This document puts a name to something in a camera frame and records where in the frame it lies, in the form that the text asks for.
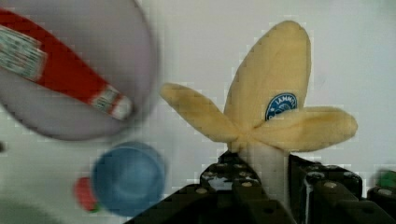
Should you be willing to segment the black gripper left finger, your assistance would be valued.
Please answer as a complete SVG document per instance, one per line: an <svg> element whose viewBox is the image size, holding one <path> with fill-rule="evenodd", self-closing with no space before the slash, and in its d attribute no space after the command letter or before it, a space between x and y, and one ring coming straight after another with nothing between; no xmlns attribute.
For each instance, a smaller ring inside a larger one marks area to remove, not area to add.
<svg viewBox="0 0 396 224"><path fill-rule="evenodd" d="M190 184L124 224L296 224L287 209L262 189L253 169L223 153Z"/></svg>

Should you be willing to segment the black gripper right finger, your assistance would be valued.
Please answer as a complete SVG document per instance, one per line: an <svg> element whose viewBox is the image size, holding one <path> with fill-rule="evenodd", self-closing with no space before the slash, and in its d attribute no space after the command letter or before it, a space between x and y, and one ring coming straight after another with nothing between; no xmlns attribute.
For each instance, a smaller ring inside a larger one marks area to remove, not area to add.
<svg viewBox="0 0 396 224"><path fill-rule="evenodd" d="M288 179L297 224L396 224L393 187L373 187L363 196L359 175L294 155Z"/></svg>

